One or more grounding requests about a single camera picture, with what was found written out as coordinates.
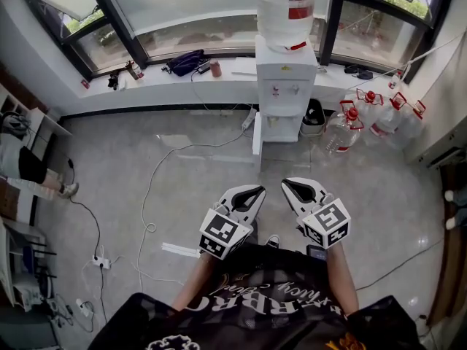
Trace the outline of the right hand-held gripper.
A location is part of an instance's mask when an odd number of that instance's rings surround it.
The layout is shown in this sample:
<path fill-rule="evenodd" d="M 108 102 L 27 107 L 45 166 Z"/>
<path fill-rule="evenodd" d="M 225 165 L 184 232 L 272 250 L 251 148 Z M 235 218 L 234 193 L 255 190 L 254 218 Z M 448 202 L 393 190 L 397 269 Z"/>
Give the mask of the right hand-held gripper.
<path fill-rule="evenodd" d="M 314 207 L 306 213 L 311 202 L 320 202 L 327 193 L 317 181 L 302 177 L 285 178 L 281 182 L 282 192 L 296 213 L 297 223 L 303 229 L 304 236 L 311 245 L 329 249 L 346 238 L 351 231 L 351 216 L 340 198 Z"/>

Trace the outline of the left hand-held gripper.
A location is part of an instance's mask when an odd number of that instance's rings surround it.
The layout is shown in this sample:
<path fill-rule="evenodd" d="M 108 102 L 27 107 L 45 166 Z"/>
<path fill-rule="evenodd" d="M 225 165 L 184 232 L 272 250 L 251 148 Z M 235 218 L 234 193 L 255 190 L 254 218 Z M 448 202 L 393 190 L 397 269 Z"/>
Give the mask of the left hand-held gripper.
<path fill-rule="evenodd" d="M 252 234 L 252 223 L 265 198 L 266 189 L 259 184 L 227 190 L 201 224 L 200 250 L 219 260 L 235 252 Z"/>

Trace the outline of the white water dispenser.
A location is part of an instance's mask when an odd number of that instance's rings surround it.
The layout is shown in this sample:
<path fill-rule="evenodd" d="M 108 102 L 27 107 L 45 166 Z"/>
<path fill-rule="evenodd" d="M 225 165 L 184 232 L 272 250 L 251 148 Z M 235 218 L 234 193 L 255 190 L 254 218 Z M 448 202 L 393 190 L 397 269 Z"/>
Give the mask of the white water dispenser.
<path fill-rule="evenodd" d="M 298 141 L 317 73 L 311 42 L 306 40 L 290 51 L 275 50 L 257 35 L 255 60 L 262 141 L 294 143 Z"/>

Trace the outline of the person's right forearm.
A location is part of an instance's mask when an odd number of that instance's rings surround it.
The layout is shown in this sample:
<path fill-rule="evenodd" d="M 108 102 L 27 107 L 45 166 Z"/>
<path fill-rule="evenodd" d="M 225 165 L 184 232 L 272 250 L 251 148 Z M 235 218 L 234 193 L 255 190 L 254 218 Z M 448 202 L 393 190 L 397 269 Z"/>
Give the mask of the person's right forearm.
<path fill-rule="evenodd" d="M 357 312 L 359 310 L 358 295 L 341 243 L 328 249 L 326 263 L 329 286 L 344 315 L 349 316 Z"/>

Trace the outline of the person's left forearm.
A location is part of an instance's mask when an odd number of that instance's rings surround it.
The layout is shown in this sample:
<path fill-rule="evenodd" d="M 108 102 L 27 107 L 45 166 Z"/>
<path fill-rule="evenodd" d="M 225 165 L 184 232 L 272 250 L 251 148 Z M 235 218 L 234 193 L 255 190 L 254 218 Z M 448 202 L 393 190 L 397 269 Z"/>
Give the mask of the person's left forearm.
<path fill-rule="evenodd" d="M 182 290 L 171 305 L 174 310 L 181 311 L 189 305 L 212 275 L 216 263 L 217 259 L 212 255 L 208 253 L 200 255 Z"/>

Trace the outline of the large wrapped water jug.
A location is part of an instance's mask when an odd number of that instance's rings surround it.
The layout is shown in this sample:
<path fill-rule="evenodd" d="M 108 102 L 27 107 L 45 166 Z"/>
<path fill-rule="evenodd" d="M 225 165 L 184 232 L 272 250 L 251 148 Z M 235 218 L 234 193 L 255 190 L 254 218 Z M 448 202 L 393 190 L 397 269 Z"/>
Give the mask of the large wrapped water jug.
<path fill-rule="evenodd" d="M 256 0 L 259 34 L 279 51 L 306 46 L 313 26 L 314 0 Z"/>

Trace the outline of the small dark device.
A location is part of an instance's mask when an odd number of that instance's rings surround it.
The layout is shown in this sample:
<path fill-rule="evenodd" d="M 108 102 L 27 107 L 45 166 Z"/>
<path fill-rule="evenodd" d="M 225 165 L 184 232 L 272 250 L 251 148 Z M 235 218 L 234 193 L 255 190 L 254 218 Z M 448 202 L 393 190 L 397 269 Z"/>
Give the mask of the small dark device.
<path fill-rule="evenodd" d="M 306 246 L 306 255 L 317 260 L 326 261 L 327 260 L 327 250 L 315 245 L 307 245 Z"/>

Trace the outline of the grey trash bin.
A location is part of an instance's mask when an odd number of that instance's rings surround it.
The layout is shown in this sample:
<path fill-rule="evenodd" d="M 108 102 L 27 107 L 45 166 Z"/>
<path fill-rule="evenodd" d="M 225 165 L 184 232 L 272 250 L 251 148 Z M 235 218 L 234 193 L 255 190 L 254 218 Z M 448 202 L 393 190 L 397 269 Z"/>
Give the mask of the grey trash bin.
<path fill-rule="evenodd" d="M 306 114 L 300 127 L 300 134 L 305 137 L 320 136 L 326 124 L 325 112 L 319 100 L 309 99 Z"/>

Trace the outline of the white flat strip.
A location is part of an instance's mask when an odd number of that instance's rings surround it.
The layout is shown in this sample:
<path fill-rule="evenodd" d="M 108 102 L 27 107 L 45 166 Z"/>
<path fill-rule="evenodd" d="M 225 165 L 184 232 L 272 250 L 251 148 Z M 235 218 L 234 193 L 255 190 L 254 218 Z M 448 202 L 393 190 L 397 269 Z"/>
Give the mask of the white flat strip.
<path fill-rule="evenodd" d="M 161 245 L 163 251 L 179 254 L 186 257 L 193 257 L 198 259 L 200 257 L 200 251 L 198 249 L 186 248 L 175 244 L 168 244 L 163 242 Z"/>

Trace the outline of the long white power strip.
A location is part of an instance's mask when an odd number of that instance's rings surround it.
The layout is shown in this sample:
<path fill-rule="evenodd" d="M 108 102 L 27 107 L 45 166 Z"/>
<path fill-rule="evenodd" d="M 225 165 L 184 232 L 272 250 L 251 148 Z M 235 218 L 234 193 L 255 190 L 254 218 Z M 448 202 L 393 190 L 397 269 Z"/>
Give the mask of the long white power strip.
<path fill-rule="evenodd" d="M 251 126 L 251 124 L 254 122 L 255 117 L 256 117 L 256 113 L 257 113 L 256 109 L 252 107 L 250 109 L 246 119 L 242 123 L 242 130 L 243 131 L 246 131 Z"/>

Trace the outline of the person's black printed shirt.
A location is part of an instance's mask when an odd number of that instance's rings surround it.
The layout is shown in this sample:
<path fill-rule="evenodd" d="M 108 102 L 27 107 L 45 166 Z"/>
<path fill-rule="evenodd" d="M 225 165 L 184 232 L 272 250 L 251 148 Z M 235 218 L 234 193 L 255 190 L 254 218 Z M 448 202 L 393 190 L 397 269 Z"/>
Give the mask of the person's black printed shirt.
<path fill-rule="evenodd" d="M 181 311 L 136 293 L 88 350 L 425 350 L 393 296 L 345 316 L 326 261 L 246 243 Z"/>

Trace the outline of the white flat board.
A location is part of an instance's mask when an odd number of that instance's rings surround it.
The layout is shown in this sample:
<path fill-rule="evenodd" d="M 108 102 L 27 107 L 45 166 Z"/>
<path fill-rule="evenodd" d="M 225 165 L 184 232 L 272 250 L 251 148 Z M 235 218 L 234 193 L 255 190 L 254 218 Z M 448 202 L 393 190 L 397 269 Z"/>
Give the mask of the white flat board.
<path fill-rule="evenodd" d="M 255 76 L 257 74 L 255 58 L 235 58 L 231 73 L 244 76 Z"/>

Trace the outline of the dark purple bag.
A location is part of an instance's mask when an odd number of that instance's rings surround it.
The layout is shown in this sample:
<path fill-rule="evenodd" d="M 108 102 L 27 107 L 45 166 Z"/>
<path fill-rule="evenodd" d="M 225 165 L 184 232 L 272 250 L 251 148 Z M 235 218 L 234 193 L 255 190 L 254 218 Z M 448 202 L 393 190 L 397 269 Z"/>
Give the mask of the dark purple bag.
<path fill-rule="evenodd" d="M 194 50 L 172 58 L 161 70 L 168 74 L 183 77 L 208 60 L 209 58 L 205 55 L 204 50 Z"/>

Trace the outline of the brown bottle red label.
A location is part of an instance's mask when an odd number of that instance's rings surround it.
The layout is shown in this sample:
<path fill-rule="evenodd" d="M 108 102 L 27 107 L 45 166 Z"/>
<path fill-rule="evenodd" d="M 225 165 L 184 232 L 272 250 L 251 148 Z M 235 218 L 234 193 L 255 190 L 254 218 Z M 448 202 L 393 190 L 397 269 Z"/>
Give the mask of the brown bottle red label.
<path fill-rule="evenodd" d="M 134 61 L 128 61 L 126 63 L 126 70 L 136 81 L 142 79 L 144 76 L 144 73 L 142 72 L 141 68 Z"/>

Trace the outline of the black-framed window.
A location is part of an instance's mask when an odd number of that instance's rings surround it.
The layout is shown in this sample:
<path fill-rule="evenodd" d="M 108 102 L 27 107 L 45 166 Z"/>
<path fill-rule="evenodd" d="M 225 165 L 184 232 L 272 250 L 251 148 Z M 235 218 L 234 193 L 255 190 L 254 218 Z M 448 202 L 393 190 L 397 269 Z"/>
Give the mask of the black-framed window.
<path fill-rule="evenodd" d="M 24 0 L 87 80 L 135 60 L 165 63 L 194 50 L 213 58 L 254 53 L 258 0 Z M 318 60 L 375 71 L 433 44 L 451 0 L 314 0 L 309 41 Z"/>

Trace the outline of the white shelf unit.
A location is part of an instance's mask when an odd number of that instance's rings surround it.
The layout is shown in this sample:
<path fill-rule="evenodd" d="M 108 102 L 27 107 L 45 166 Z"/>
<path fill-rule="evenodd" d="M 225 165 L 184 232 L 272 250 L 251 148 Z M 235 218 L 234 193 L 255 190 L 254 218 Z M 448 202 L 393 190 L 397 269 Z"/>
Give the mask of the white shelf unit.
<path fill-rule="evenodd" d="M 38 158 L 45 156 L 53 136 L 72 136 L 67 129 L 60 126 L 39 108 L 28 109 L 0 84 L 0 116 L 5 112 L 14 112 L 29 121 L 26 135 L 22 141 Z"/>

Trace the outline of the metal equipment rack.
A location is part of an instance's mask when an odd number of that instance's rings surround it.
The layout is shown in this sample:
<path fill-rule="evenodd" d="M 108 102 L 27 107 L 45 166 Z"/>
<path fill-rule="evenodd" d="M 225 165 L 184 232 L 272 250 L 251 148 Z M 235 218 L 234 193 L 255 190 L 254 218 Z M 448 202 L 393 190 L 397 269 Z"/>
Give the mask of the metal equipment rack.
<path fill-rule="evenodd" d="M 0 284 L 13 306 L 28 312 L 51 296 L 47 259 L 54 256 L 42 231 L 0 217 Z"/>

